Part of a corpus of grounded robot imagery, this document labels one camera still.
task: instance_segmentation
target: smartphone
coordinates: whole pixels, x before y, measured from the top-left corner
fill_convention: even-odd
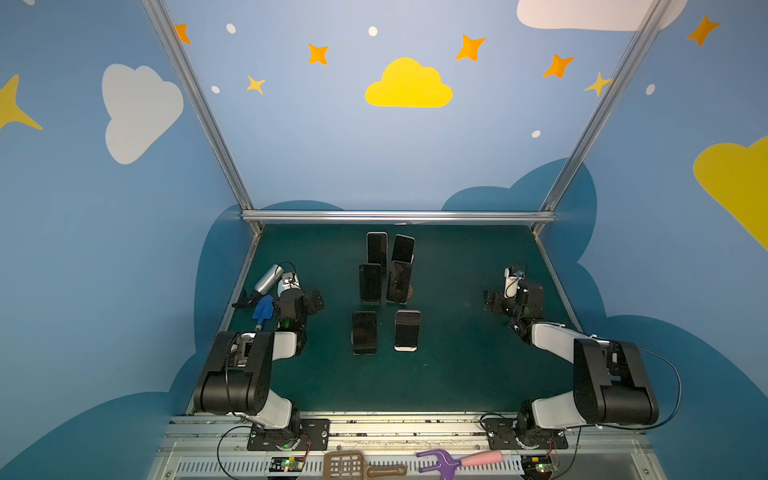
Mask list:
[[[360,302],[363,305],[381,305],[382,266],[378,263],[360,265]]]
[[[395,245],[392,247],[392,261],[413,262],[413,246],[416,240],[405,235],[395,235]]]
[[[387,235],[386,232],[368,232],[368,263],[378,263],[382,271],[386,269]]]
[[[389,281],[386,287],[386,299],[395,303],[408,302],[408,289],[411,286],[411,263],[393,261],[389,264]]]
[[[378,348],[376,312],[352,314],[352,348],[355,355],[372,355]]]
[[[398,310],[395,314],[395,350],[413,352],[419,346],[422,313],[418,310]]]

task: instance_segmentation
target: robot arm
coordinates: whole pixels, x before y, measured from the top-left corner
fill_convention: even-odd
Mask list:
[[[574,389],[523,404],[518,440],[546,442],[552,430],[616,423],[651,425],[659,406],[640,351],[633,343],[595,339],[557,323],[533,323],[530,344],[574,365]]]
[[[296,346],[295,332],[220,332],[194,392],[195,408],[240,413],[266,429],[285,429],[293,404],[270,389],[272,361],[295,355]]]

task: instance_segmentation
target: blue wall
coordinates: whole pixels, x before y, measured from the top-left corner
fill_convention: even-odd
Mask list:
[[[0,94],[0,478],[143,478],[252,233],[188,103],[134,163],[107,148],[110,65],[179,84],[139,0],[3,2],[0,48],[42,127]]]
[[[720,26],[699,46],[687,37],[705,15]],[[768,136],[768,66],[757,60],[766,15],[765,2],[689,1],[541,235],[585,331],[636,342],[680,369],[680,413],[649,432],[669,478],[727,476],[741,439],[768,426],[768,251],[693,170],[715,144],[749,147]],[[754,201],[765,205],[764,190]],[[648,365],[665,416],[674,375]],[[705,438],[703,447],[696,439]],[[751,472],[766,468],[765,455],[750,457]]]
[[[483,204],[488,192],[478,187],[508,190],[570,154],[598,100],[585,88],[598,72],[611,76],[632,36],[532,28],[505,0],[167,5],[186,25],[183,46],[258,208],[306,205],[293,200],[344,210]],[[477,61],[456,60],[463,35],[486,38]],[[328,46],[327,65],[309,63],[308,44]],[[574,60],[562,78],[545,78],[555,54]],[[368,103],[366,89],[401,57],[435,68],[453,91],[450,103]],[[264,80],[263,94],[247,90],[249,76]],[[532,198],[550,187],[538,185]],[[492,204],[540,206],[507,197]]]

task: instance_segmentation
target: black cable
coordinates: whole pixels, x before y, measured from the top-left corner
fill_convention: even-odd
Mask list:
[[[221,468],[221,471],[224,472],[224,474],[227,477],[232,478],[233,480],[240,480],[240,479],[236,478],[236,477],[233,477],[232,475],[229,474],[229,472],[227,472],[226,469],[224,469],[224,465],[221,463],[221,457],[219,456],[219,449],[221,449],[221,441],[224,440],[224,437],[226,437],[227,434],[229,432],[232,432],[234,429],[249,429],[249,428],[250,428],[250,426],[248,426],[248,425],[238,425],[236,427],[232,427],[231,429],[227,430],[224,433],[224,435],[221,436],[221,438],[219,439],[219,445],[216,445],[216,460],[219,461],[219,468]]]
[[[480,420],[479,420],[479,422],[480,422],[480,428],[481,428],[481,429],[483,429],[483,430],[485,430],[485,431],[486,431],[486,432],[488,432],[488,433],[493,433],[493,434],[495,434],[495,435],[498,435],[498,432],[494,432],[493,430],[491,430],[491,429],[490,429],[490,427],[486,428],[486,427],[485,427],[485,423],[483,423],[483,420],[485,420],[485,417],[489,417],[489,416],[497,416],[497,417],[499,417],[500,419],[507,419],[507,420],[510,420],[510,418],[508,418],[508,417],[505,417],[505,416],[503,416],[501,413],[496,413],[496,412],[486,412],[486,413],[483,413],[482,415],[480,415]]]
[[[289,261],[280,262],[280,263],[278,263],[278,264],[277,264],[277,266],[283,265],[284,263],[289,263],[289,264],[290,264],[290,266],[291,266],[291,268],[293,268],[293,272],[294,272],[294,273],[296,273],[296,265],[293,265],[293,263],[291,263],[291,262],[289,262]]]
[[[517,278],[517,280],[516,280],[516,281],[514,281],[514,282],[512,282],[512,283],[510,283],[510,284],[509,284],[509,286],[508,286],[507,288],[505,288],[505,289],[504,289],[504,297],[505,297],[505,298],[509,298],[509,295],[507,294],[507,292],[509,291],[509,287],[510,287],[510,286],[513,286],[513,285],[515,285],[515,286],[519,286],[519,285],[520,285],[520,282],[521,282],[522,280],[525,280],[525,272],[526,272],[526,271],[528,271],[528,264],[527,264],[527,263],[525,264],[525,270],[523,270],[522,268],[519,268],[519,267],[518,267],[518,269],[517,269],[517,270],[515,270],[514,272],[510,272],[510,274],[511,274],[512,276],[514,276],[515,278]],[[523,272],[523,276],[517,276],[517,275],[515,275],[517,272]]]
[[[227,347],[227,356],[224,357],[224,387],[227,391],[227,406],[230,407],[229,413],[232,414],[234,414],[234,409],[232,408],[232,399],[230,398],[230,357],[232,356],[232,345],[235,344],[238,336],[240,334],[235,332],[230,345]]]
[[[669,366],[672,367],[674,370],[674,374],[677,376],[677,403],[674,406],[674,410],[672,413],[667,417],[666,420],[663,422],[657,423],[656,425],[651,425],[650,427],[621,427],[619,425],[608,425],[604,424],[603,427],[611,427],[612,429],[620,429],[620,430],[633,430],[633,431],[644,431],[644,430],[653,430],[661,427],[662,425],[666,425],[672,418],[674,418],[675,415],[677,415],[677,410],[680,408],[680,399],[683,397],[683,381],[680,379],[680,372],[677,371],[677,367],[672,364],[669,360],[665,359],[663,356],[658,355],[657,353],[653,353],[650,350],[646,350],[641,346],[637,346],[638,349],[643,350],[645,353],[650,353],[651,355],[657,357],[658,359],[662,359],[666,363],[669,364]]]
[[[560,475],[558,475],[556,477],[550,477],[549,480],[555,480],[556,478],[560,478],[561,476],[563,476],[566,473],[568,473],[568,470],[570,470],[571,467],[574,466],[574,462],[576,461],[576,454],[578,453],[578,441],[580,439],[581,439],[581,427],[578,428],[578,435],[576,435],[576,447],[574,448],[574,456],[573,456],[573,458],[571,458],[571,464],[568,466],[568,468],[563,470],[563,472]]]

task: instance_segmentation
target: dark blue cloud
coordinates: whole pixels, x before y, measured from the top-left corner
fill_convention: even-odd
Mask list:
[[[336,205],[314,200],[288,200],[264,207],[261,210],[344,210]]]
[[[565,159],[549,162],[528,172],[509,188],[471,187],[453,194],[444,211],[536,211],[563,168]]]

